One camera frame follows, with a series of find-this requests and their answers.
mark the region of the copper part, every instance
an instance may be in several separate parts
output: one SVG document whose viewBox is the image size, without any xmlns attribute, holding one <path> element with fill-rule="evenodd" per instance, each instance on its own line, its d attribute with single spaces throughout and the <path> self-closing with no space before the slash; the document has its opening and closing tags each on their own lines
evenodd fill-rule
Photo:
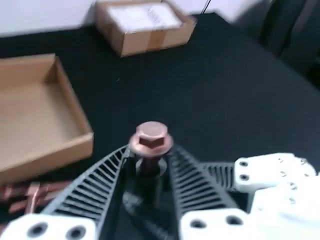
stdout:
<svg viewBox="0 0 320 240">
<path fill-rule="evenodd" d="M 33 191 L 33 194 L 29 195 L 26 206 L 25 206 L 25 211 L 24 211 L 25 214 L 32 214 L 36 211 L 37 202 L 41 194 L 40 184 L 38 185 L 33 184 L 32 191 Z"/>
<path fill-rule="evenodd" d="M 7 201 L 14 197 L 27 195 L 29 186 L 15 187 L 13 185 L 6 185 L 1 194 L 1 200 Z"/>
<path fill-rule="evenodd" d="M 54 191 L 54 192 L 48 193 L 45 196 L 39 197 L 36 202 L 36 207 L 46 205 L 48 202 L 50 202 L 52 199 L 54 199 L 59 193 L 60 193 L 60 191 Z M 9 208 L 9 213 L 13 214 L 18 211 L 21 211 L 27 207 L 27 204 L 28 204 L 28 200 L 15 202 L 15 203 L 11 204 L 11 206 Z"/>
<path fill-rule="evenodd" d="M 54 182 L 54 183 L 45 183 L 41 185 L 40 192 L 48 193 L 55 192 L 58 190 L 64 189 L 70 181 L 62 181 L 62 182 Z M 3 187 L 1 191 L 1 199 L 3 201 L 7 201 L 11 198 L 15 197 L 23 197 L 23 196 L 32 196 L 35 194 L 35 191 L 38 191 L 39 183 L 32 182 L 29 186 L 14 186 L 14 185 L 6 185 Z"/>
<path fill-rule="evenodd" d="M 152 159 L 166 154 L 173 146 L 168 128 L 157 121 L 147 121 L 136 128 L 129 141 L 130 150 L 143 158 Z"/>
<path fill-rule="evenodd" d="M 70 184 L 70 181 L 46 183 L 41 186 L 41 193 L 56 192 L 64 189 L 69 184 Z"/>
</svg>

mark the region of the black tablecloth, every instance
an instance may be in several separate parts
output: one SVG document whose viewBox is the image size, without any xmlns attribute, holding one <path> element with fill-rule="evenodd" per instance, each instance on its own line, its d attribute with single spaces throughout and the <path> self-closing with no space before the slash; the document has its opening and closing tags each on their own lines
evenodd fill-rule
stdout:
<svg viewBox="0 0 320 240">
<path fill-rule="evenodd" d="M 202 161 L 292 152 L 320 170 L 318 91 L 215 14 L 185 46 L 124 58 L 94 27 L 0 39 L 1 58 L 44 53 L 60 57 L 94 131 L 93 156 L 46 180 L 76 177 L 152 120 Z"/>
</svg>

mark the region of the open cardboard tray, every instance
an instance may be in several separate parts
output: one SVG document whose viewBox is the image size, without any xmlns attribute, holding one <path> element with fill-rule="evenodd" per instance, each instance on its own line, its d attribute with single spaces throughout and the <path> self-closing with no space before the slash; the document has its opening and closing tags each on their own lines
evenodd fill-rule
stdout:
<svg viewBox="0 0 320 240">
<path fill-rule="evenodd" d="M 0 184 L 89 157 L 93 132 L 58 57 L 0 59 Z"/>
</svg>

